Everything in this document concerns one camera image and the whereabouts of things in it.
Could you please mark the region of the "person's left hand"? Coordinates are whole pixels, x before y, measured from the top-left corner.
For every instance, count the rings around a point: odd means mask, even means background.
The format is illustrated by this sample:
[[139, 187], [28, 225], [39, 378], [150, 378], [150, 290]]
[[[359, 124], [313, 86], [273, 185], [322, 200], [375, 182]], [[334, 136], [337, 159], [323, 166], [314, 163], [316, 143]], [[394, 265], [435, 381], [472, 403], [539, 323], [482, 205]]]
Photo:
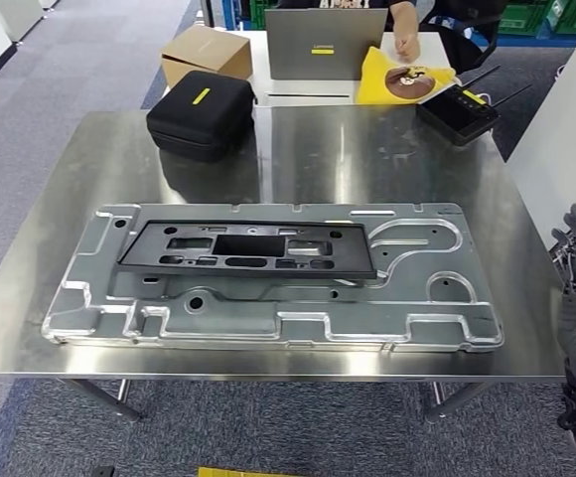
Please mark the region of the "person's left hand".
[[396, 36], [395, 47], [399, 59], [406, 64], [415, 62], [420, 55], [417, 33]]

